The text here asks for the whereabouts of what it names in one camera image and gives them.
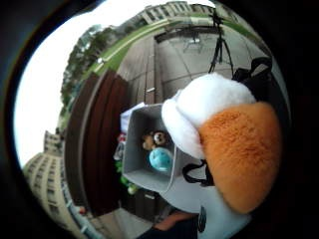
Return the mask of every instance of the hand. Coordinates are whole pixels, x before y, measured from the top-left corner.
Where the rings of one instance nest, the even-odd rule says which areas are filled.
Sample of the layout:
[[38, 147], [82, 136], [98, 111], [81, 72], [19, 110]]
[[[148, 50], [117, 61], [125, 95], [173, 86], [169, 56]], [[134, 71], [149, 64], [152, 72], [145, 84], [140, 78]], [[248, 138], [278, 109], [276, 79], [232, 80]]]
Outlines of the hand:
[[173, 214], [169, 215], [166, 219], [164, 219], [162, 222], [156, 224], [154, 228], [166, 231], [170, 229], [176, 222], [189, 219], [191, 217], [194, 217], [198, 214], [195, 213], [188, 213], [183, 211], [176, 211]]

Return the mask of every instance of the black frame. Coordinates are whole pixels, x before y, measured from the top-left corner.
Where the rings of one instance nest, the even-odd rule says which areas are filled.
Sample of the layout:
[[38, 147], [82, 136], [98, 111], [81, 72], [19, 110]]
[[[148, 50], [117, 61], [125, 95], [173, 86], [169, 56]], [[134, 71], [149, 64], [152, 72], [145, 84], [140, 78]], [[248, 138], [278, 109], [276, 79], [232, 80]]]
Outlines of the black frame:
[[[52, 30], [93, 0], [30, 0], [1, 3], [0, 44], [0, 185], [1, 233], [10, 237], [73, 238], [57, 226], [34, 198], [20, 170], [13, 139], [13, 106], [23, 69], [37, 45]], [[267, 203], [251, 225], [234, 238], [316, 237], [318, 193], [315, 165], [313, 106], [317, 65], [307, 54], [315, 52], [318, 35], [316, 1], [221, 0], [244, 17], [271, 49], [282, 70], [290, 98], [292, 130], [281, 174]], [[29, 35], [37, 29], [21, 51]], [[275, 219], [270, 226], [265, 226]]]

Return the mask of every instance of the orange plush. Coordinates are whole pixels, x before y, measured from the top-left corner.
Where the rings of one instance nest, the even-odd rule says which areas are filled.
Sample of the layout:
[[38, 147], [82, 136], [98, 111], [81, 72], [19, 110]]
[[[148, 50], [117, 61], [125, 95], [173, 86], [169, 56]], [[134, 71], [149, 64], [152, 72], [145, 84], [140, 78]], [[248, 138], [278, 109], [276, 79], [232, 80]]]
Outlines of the orange plush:
[[279, 122], [267, 103], [227, 108], [198, 129], [215, 186], [228, 205], [248, 213], [264, 200], [278, 172]]

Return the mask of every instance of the box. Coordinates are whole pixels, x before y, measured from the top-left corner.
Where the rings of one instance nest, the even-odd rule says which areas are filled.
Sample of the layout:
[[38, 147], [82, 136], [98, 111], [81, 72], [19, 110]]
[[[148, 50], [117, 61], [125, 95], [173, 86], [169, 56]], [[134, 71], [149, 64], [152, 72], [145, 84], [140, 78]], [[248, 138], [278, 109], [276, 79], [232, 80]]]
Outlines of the box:
[[173, 155], [171, 171], [164, 173], [152, 168], [150, 152], [142, 147], [142, 136], [153, 130], [166, 131], [160, 112], [161, 104], [145, 106], [132, 112], [123, 159], [123, 176], [139, 187], [164, 193], [180, 175], [179, 159], [184, 153], [170, 140], [165, 148]]

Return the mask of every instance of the stuffed toy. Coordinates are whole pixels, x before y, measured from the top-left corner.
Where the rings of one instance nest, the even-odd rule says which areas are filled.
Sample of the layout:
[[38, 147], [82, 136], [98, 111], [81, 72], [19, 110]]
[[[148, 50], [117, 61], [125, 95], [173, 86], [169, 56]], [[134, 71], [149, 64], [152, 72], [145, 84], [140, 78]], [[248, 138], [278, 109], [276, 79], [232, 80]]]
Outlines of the stuffed toy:
[[244, 84], [213, 73], [166, 100], [161, 118], [176, 147], [205, 159], [211, 191], [216, 189], [233, 212], [245, 215], [262, 203], [278, 172], [282, 148], [279, 121], [269, 103], [257, 102]]
[[150, 151], [149, 162], [151, 166], [160, 172], [170, 172], [172, 155], [164, 148], [168, 144], [167, 134], [162, 130], [151, 131], [142, 136], [143, 149]]

